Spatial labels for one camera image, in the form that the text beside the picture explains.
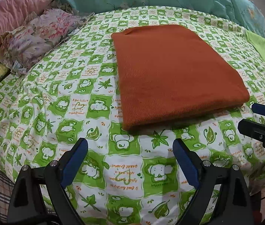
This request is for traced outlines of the green white patterned bedsheet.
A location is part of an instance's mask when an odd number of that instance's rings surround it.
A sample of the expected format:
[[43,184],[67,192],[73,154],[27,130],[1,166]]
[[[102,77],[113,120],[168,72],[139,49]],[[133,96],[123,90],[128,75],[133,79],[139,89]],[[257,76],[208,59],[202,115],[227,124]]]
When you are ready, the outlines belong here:
[[[207,42],[240,74],[250,98],[186,126],[131,135],[122,127],[111,35],[166,24],[184,26]],[[265,187],[265,149],[237,130],[243,118],[265,125],[265,117],[251,111],[254,103],[265,104],[265,61],[244,27],[162,6],[97,14],[26,76],[0,83],[0,170],[15,181],[23,165],[45,166],[85,138],[87,157],[66,192],[86,224],[174,224],[194,194],[172,152],[176,138],[218,167],[237,164],[251,194]]]

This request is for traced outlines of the orange knitted sweater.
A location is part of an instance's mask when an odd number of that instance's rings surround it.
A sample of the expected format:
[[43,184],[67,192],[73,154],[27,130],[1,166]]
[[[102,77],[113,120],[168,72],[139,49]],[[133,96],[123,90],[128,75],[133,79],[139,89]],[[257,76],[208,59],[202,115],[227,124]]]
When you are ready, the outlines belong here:
[[112,34],[123,128],[239,107],[249,93],[239,73],[193,31],[180,25]]

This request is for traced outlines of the purple floral pillow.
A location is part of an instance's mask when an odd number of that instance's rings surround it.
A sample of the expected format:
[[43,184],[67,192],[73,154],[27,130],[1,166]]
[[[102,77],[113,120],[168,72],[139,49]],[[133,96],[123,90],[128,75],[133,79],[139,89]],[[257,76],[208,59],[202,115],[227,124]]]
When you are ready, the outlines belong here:
[[41,15],[32,12],[22,26],[1,35],[0,63],[13,74],[26,74],[93,16],[94,12],[79,12],[69,4],[51,2]]

